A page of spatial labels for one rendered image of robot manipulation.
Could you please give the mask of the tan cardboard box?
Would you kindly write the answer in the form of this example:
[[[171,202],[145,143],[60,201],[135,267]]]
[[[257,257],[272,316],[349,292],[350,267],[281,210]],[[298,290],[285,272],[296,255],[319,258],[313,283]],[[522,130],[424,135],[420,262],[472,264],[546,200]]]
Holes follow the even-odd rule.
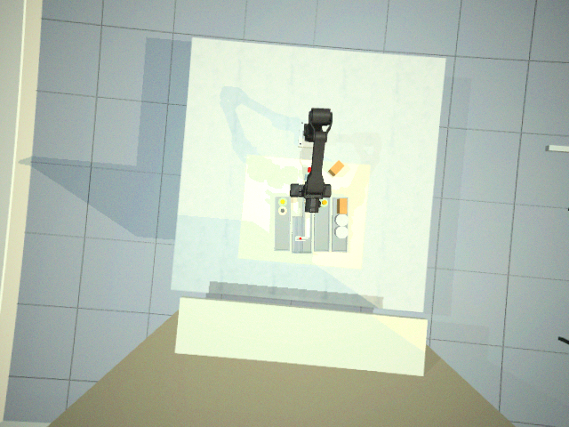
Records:
[[[344,165],[338,161],[329,171],[328,173],[333,177],[335,174],[337,174],[342,168],[344,167]]]

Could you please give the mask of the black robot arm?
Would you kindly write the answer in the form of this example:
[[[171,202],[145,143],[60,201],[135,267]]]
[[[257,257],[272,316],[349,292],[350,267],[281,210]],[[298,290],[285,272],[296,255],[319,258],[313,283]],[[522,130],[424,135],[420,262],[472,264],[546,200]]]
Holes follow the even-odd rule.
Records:
[[[313,143],[313,153],[311,162],[311,171],[305,181],[304,198],[305,213],[318,213],[321,207],[321,201],[325,195],[326,185],[322,175],[325,144],[327,143],[327,134],[330,132],[333,124],[333,112],[330,108],[311,109],[309,112],[309,123],[304,124],[305,141]],[[326,132],[323,132],[322,126],[328,126]]]

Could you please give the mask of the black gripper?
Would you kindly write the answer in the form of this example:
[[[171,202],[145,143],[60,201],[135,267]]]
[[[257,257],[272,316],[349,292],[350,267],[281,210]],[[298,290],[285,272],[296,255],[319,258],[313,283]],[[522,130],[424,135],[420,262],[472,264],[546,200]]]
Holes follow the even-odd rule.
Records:
[[[323,197],[331,197],[332,195],[332,185],[325,184],[325,195]],[[290,184],[290,197],[304,197],[305,184],[291,183]]]

